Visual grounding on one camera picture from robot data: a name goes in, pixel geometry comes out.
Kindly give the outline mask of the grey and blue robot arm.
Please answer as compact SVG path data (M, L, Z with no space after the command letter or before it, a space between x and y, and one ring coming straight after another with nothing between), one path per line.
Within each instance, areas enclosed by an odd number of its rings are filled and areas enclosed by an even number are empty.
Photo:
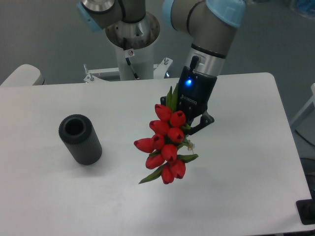
M214 122L208 101L245 9L243 0L166 0L162 5L165 22L193 38L175 96L175 108L185 113L188 124L200 117L188 135ZM165 69L154 67L160 25L145 1L81 0L77 10L92 31L104 31L115 47L122 81L165 76Z

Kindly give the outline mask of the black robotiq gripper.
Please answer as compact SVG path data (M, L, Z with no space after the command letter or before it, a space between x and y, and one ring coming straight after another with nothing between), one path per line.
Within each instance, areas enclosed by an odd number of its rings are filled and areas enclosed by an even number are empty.
M186 136L193 135L215 122L208 114L208 101L214 89L217 77L195 73L184 66L178 82L177 110L183 111L190 129L184 131ZM169 105L169 95L160 98L161 105ZM193 119L201 115L200 122L192 126Z

